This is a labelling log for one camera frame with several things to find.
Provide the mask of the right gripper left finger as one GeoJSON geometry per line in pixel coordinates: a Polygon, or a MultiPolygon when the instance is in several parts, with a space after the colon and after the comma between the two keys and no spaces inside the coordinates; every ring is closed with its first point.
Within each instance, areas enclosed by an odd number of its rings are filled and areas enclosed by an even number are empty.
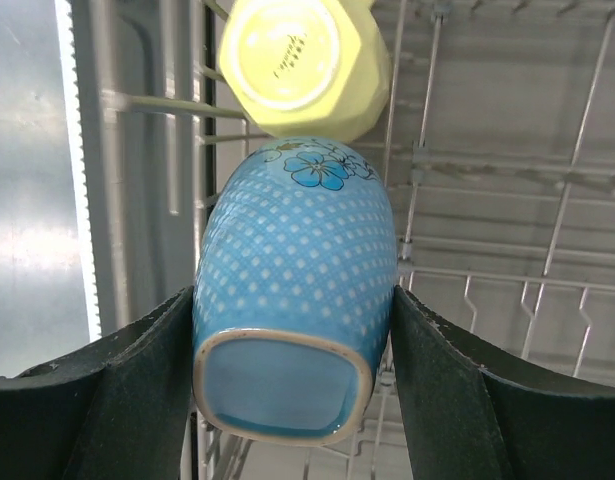
{"type": "Polygon", "coordinates": [[[0,479],[176,479],[193,289],[76,351],[0,376],[0,479]]]}

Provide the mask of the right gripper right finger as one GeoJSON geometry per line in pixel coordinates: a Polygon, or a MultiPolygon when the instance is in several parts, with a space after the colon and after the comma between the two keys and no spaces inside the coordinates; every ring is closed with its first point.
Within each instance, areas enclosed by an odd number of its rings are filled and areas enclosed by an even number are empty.
{"type": "Polygon", "coordinates": [[[416,479],[615,479],[615,387],[522,360],[396,288],[391,342],[416,479]]]}

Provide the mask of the blue floral mug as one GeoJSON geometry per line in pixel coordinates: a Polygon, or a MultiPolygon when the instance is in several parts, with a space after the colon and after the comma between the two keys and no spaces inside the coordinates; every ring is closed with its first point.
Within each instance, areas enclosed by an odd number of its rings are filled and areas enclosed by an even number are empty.
{"type": "Polygon", "coordinates": [[[357,428],[389,333],[393,213],[376,170],[322,137],[271,141],[227,181],[193,295],[193,394],[245,438],[338,442],[357,428]]]}

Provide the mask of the yellow mug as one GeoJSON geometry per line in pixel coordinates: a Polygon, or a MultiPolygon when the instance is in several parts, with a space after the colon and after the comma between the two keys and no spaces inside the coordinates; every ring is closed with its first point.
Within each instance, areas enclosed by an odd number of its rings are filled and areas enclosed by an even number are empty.
{"type": "Polygon", "coordinates": [[[218,65],[248,118],[279,138],[352,142],[378,122],[392,62],[370,1],[237,1],[218,65]]]}

